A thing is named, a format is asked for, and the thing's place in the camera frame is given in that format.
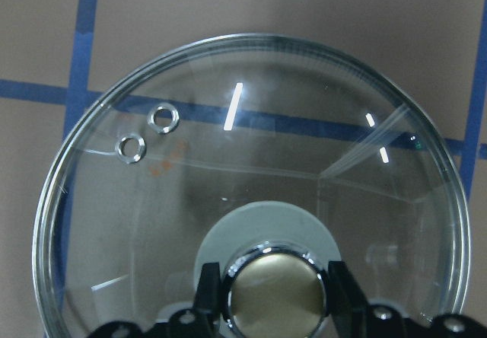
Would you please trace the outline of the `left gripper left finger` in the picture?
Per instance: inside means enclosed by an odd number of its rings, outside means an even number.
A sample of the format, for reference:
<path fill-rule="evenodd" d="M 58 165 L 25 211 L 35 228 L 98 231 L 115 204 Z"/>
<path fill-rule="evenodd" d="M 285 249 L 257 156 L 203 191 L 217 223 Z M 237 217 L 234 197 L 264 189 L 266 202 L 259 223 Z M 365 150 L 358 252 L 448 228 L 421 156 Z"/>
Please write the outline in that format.
<path fill-rule="evenodd" d="M 193 308 L 210 322 L 220 318 L 221 273 L 217 262 L 204 263 L 201 268 Z"/>

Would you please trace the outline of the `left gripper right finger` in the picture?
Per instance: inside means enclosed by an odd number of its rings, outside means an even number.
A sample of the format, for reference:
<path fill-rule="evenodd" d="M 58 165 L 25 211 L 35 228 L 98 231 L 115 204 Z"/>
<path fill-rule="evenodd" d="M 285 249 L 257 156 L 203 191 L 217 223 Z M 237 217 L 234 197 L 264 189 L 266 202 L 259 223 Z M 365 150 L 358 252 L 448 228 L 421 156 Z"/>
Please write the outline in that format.
<path fill-rule="evenodd" d="M 343 261 L 330 261 L 329 312 L 339 337 L 368 337 L 370 305 Z"/>

